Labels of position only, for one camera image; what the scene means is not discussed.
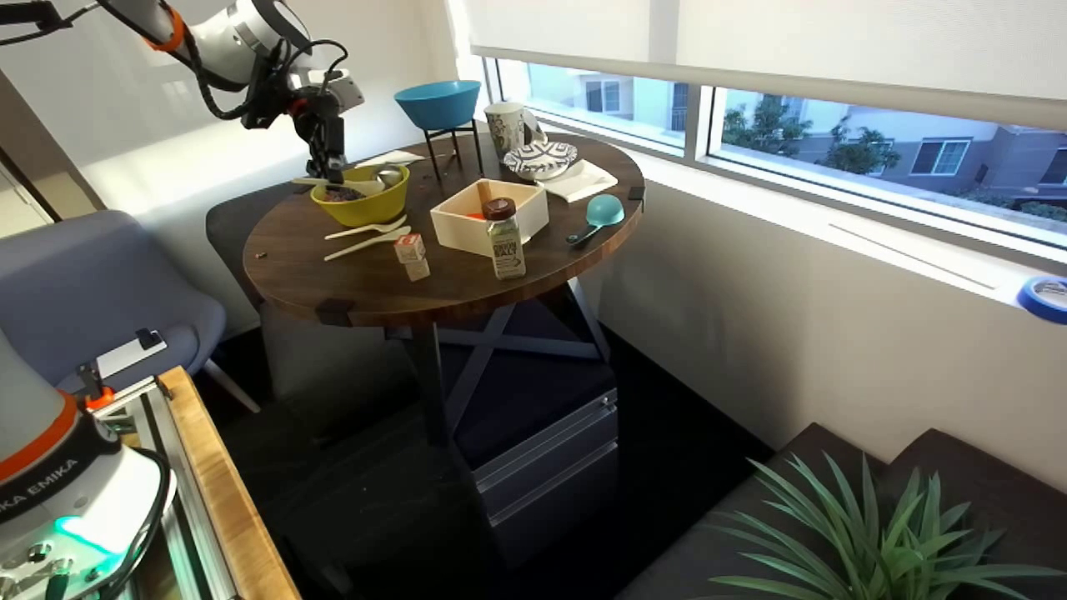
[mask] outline yellow bowl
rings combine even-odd
[[[348,181],[370,181],[375,178],[375,171],[379,168],[381,164],[349,169],[345,171],[345,179]],[[403,174],[403,179],[392,188],[373,195],[348,202],[328,202],[325,200],[325,186],[315,186],[312,188],[312,200],[341,225],[360,227],[371,223],[388,223],[403,212],[404,198],[408,195],[408,177],[411,175],[407,167],[398,164],[397,169]]]

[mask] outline blue bowl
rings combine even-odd
[[[451,129],[474,119],[480,81],[437,81],[397,92],[393,99],[419,129]]]

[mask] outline chair leg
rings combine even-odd
[[[252,412],[259,412],[259,405],[252,399],[252,396],[245,394],[244,390],[241,390],[241,386],[238,385],[236,381],[230,379],[229,376],[226,375],[226,372],[219,368],[219,365],[214,364],[214,361],[211,359],[208,359],[207,362],[204,363],[204,373],[207,373],[211,379],[214,379],[219,385],[222,385],[222,389],[228,392],[230,396],[237,398],[237,401],[244,405],[244,408]]]

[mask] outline cabinet drawer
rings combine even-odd
[[[500,553],[517,567],[615,496],[619,446],[609,442],[490,518]]]
[[[618,438],[615,392],[589,402],[475,471],[492,517]]]

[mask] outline white roller shade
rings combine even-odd
[[[1067,129],[1067,0],[462,1],[485,57]]]

